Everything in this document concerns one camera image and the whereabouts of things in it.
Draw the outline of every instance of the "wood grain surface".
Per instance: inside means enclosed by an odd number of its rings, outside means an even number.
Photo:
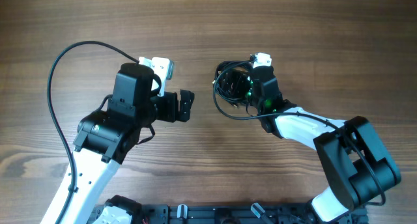
[[[212,103],[216,65],[262,51],[285,98],[373,123],[403,181],[385,206],[369,207],[371,223],[417,223],[416,18],[416,0],[0,0],[0,223],[38,223],[61,183],[68,159],[46,80],[81,40],[168,57],[177,67],[167,90],[195,92],[191,119],[155,122],[156,137],[129,152],[100,203],[116,194],[144,204],[306,202],[322,192],[316,152]],[[59,63],[52,98],[69,142],[125,62],[83,46]]]

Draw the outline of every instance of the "black mounting rail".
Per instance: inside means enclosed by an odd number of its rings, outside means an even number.
[[[178,218],[178,206],[165,204],[142,204],[118,195],[108,200],[105,205],[97,206],[91,213],[87,224],[92,224],[105,206],[118,206],[132,215],[132,224],[265,224],[262,218],[258,218],[252,211],[251,205],[244,206],[189,206],[184,214],[182,210]],[[316,219],[308,220],[305,211],[308,203],[287,203],[264,205],[265,216],[273,224],[306,224],[321,223]],[[354,212],[344,215],[333,222],[337,224],[366,224],[368,223],[366,208],[361,207]]]

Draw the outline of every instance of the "white bracket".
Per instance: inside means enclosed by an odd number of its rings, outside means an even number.
[[[174,71],[174,62],[166,58],[153,57],[152,60],[150,60],[144,57],[139,57],[139,64],[152,68],[154,70],[154,73],[159,76],[159,78],[161,79],[161,90],[158,96],[164,96],[165,82],[166,80],[171,80],[172,78],[172,74]],[[152,83],[152,90],[157,88],[158,84],[154,80]]]
[[[258,52],[255,54],[255,60],[253,62],[253,68],[258,66],[271,66],[272,58],[269,54]]]
[[[178,205],[177,218],[187,219],[187,217],[188,217],[188,206],[186,204]]]
[[[107,206],[93,224],[130,224],[132,216],[116,206]]]

